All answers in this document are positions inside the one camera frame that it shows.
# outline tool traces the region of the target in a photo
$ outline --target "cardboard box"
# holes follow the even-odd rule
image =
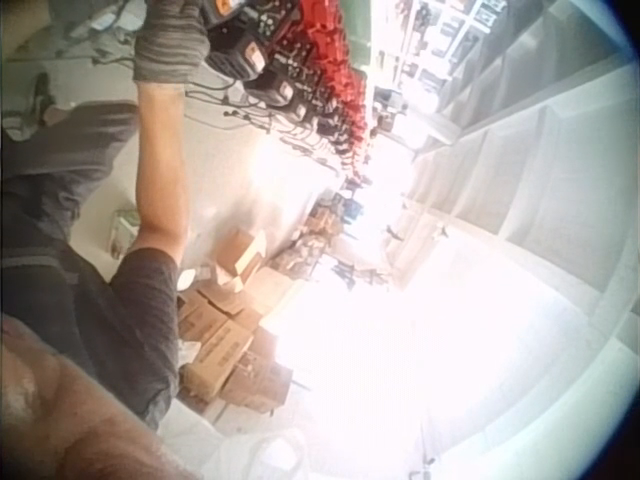
[[[220,391],[220,399],[239,407],[251,399],[271,363],[247,352]]]
[[[249,345],[249,352],[254,355],[273,362],[276,359],[278,348],[278,337],[262,327],[258,327],[253,332],[253,340]]]
[[[233,321],[250,332],[254,332],[260,325],[263,317],[263,314],[247,306],[242,309],[240,313],[233,316]]]
[[[232,277],[218,266],[216,279],[220,288],[229,293],[241,292],[247,281],[258,271],[263,260],[264,257],[262,255],[256,254],[240,275],[235,277]]]
[[[251,332],[228,320],[182,370],[184,386],[205,402],[213,400],[251,342]]]
[[[178,323],[178,336],[185,342],[200,342],[204,346],[228,320],[205,301]]]
[[[266,254],[267,239],[263,231],[253,236],[237,228],[218,246],[215,261],[229,275],[238,277],[255,263],[256,256],[264,259]]]
[[[178,321],[182,321],[187,315],[198,307],[206,305],[207,300],[196,290],[190,289],[178,293]]]
[[[230,317],[239,314],[250,304],[249,297],[244,292],[227,292],[215,282],[199,283],[197,289],[209,303]]]
[[[258,387],[244,402],[244,406],[258,413],[268,413],[284,405],[289,395],[293,370],[272,363],[263,374]]]
[[[249,295],[254,309],[268,315],[288,296],[293,284],[294,280],[286,275],[264,267],[251,277],[244,291]]]

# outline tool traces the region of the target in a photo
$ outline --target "hand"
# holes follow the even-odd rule
[[[149,0],[135,45],[136,82],[185,84],[209,52],[202,0]]]

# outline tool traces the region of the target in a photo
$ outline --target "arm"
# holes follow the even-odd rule
[[[136,38],[140,163],[136,199],[140,230],[132,247],[156,248],[180,265],[189,210],[183,161],[184,84],[209,51],[202,0],[149,4]]]
[[[184,88],[138,84],[140,160],[136,201],[140,231],[132,250],[157,248],[180,265],[189,228],[183,159]]]

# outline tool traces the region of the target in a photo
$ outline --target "gray sleeve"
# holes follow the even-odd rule
[[[145,407],[138,413],[154,429],[178,390],[177,277],[178,266],[168,254],[144,248],[127,254],[111,280],[141,342],[140,362],[153,388],[145,391]]]

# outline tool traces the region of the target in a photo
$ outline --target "dark pants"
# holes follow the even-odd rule
[[[76,107],[24,142],[3,130],[3,210],[18,208],[45,233],[68,240],[80,208],[137,128],[133,103],[103,102]]]

